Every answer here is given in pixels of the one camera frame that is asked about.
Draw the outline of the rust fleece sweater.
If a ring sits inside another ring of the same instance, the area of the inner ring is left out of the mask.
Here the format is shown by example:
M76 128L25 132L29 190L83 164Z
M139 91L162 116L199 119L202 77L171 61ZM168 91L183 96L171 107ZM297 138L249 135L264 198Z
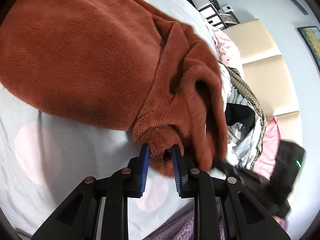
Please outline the rust fleece sweater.
M1 24L1 84L45 113L132 132L164 175L174 145L204 171L227 153L216 58L143 0L17 0Z

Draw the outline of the purple fuzzy clothing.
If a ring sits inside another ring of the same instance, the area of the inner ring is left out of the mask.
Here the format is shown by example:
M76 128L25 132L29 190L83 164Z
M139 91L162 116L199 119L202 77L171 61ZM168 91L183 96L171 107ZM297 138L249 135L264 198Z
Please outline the purple fuzzy clothing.
M194 239L194 204L187 200L186 206L144 239Z

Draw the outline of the black garment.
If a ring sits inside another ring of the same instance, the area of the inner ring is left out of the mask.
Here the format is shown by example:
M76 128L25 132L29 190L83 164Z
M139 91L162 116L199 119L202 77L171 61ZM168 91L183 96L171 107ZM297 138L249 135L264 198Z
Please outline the black garment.
M255 111L246 105L227 103L225 119L228 126L240 123L244 126L244 130L249 133L255 126Z

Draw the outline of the polka dot bed sheet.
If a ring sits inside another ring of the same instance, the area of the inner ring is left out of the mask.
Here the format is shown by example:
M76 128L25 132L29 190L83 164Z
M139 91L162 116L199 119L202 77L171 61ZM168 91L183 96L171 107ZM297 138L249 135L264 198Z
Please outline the polka dot bed sheet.
M200 13L186 0L145 0L193 26L219 59ZM33 233L87 176L109 177L139 155L132 134L41 113L1 84L1 210L22 239ZM174 178L149 167L142 198L128 200L129 239L144 239L193 209Z

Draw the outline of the beige upholstered headboard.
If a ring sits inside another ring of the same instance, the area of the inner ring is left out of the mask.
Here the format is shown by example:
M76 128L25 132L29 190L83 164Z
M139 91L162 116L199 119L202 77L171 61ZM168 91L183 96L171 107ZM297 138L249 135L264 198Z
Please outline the beige upholstered headboard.
M281 138L302 144L302 119L289 68L264 24L255 19L224 30L240 51L245 81L270 119L277 116Z

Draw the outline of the pink blanket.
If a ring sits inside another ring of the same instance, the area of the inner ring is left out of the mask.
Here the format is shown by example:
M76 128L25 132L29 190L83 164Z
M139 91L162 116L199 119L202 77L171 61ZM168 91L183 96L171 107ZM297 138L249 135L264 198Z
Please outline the pink blanket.
M243 70L240 51L236 44L219 28L211 26L210 34L215 43L215 48L220 61L227 67Z

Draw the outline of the white bedside shelf unit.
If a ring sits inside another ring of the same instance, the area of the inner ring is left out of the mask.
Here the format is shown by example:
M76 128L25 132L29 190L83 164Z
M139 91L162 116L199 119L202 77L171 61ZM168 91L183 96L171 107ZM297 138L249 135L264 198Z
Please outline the white bedside shelf unit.
M187 0L208 23L220 30L239 24L232 9L222 9L217 0Z

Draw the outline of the framed wall picture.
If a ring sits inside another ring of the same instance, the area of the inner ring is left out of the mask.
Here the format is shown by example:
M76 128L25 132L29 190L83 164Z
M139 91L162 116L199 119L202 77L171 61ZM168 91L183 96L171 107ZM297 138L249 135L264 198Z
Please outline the framed wall picture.
M299 27L298 32L311 51L313 59L320 68L320 32L317 26Z

